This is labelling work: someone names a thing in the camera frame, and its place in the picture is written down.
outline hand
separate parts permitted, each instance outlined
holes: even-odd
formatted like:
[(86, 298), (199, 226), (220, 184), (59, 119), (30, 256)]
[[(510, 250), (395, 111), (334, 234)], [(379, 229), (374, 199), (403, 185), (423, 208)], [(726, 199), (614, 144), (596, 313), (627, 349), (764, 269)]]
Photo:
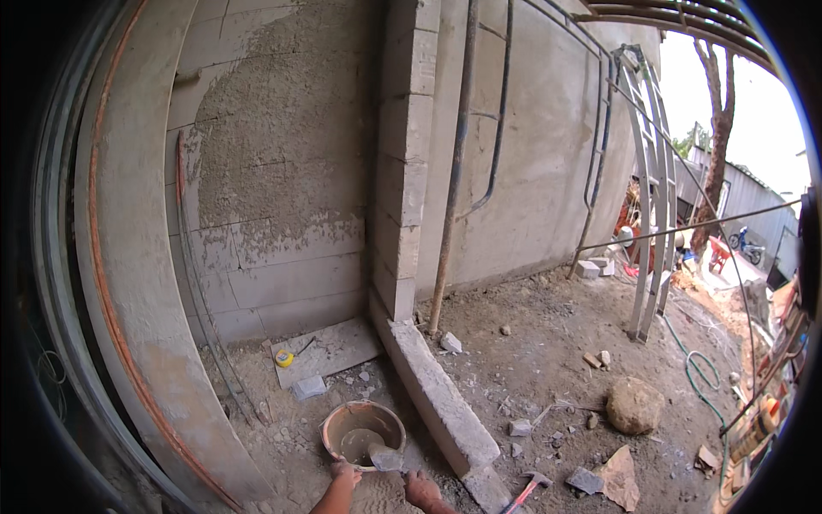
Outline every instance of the hand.
[(405, 501), (428, 512), (433, 505), (442, 501), (442, 494), (425, 471), (411, 470), (405, 476)]
[(363, 479), (363, 473), (350, 465), (345, 457), (340, 457), (338, 461), (331, 465), (331, 478), (334, 481), (340, 480), (344, 484), (350, 484), (351, 489), (354, 489), (359, 481)]

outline bucket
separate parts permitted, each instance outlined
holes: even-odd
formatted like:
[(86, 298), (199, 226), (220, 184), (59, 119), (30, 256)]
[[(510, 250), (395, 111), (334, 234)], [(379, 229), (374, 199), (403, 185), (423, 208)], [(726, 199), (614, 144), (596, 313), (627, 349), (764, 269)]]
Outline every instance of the bucket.
[(335, 460), (345, 457), (354, 468), (377, 471), (368, 456), (372, 442), (405, 449), (405, 427), (386, 407), (373, 401), (350, 401), (331, 411), (320, 427), (322, 444)]

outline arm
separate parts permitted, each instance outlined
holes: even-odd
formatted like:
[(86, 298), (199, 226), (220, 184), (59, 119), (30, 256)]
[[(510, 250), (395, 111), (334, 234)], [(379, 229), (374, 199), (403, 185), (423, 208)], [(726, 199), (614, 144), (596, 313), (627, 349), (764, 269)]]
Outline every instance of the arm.
[(425, 471), (411, 470), (405, 476), (405, 500), (425, 514), (457, 514), (442, 499), (440, 488), (425, 475)]
[(331, 478), (326, 493), (309, 514), (349, 514), (354, 487), (363, 479), (363, 473), (343, 459), (331, 465)]

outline wooden plank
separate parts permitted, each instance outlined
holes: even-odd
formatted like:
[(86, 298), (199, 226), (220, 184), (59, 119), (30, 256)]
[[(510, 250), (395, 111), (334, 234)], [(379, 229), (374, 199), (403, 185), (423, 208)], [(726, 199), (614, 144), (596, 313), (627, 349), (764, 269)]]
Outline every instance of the wooden plank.
[(324, 377), (343, 371), (382, 353), (382, 345), (376, 334), (361, 317), (293, 337), (281, 345), (272, 345), (271, 353), (276, 354), (280, 349), (294, 354), (290, 366), (277, 367), (279, 386), (283, 389), (304, 378), (315, 375)]

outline hammer handle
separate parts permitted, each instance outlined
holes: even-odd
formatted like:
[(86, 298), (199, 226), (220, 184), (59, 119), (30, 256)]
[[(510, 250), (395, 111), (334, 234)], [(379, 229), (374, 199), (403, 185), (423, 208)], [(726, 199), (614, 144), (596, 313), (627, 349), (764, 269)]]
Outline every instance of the hammer handle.
[(536, 488), (536, 487), (537, 487), (536, 482), (533, 482), (533, 481), (529, 482), (528, 485), (525, 486), (525, 489), (523, 490), (523, 492), (520, 493), (520, 495), (518, 497), (516, 497), (516, 500), (511, 502), (508, 505), (508, 507), (506, 507), (506, 509), (501, 512), (501, 514), (512, 514), (513, 512), (516, 512), (516, 510), (518, 508), (520, 508), (520, 505), (523, 504), (523, 502), (528, 497), (528, 495), (531, 494), (531, 491), (533, 491), (534, 488)]

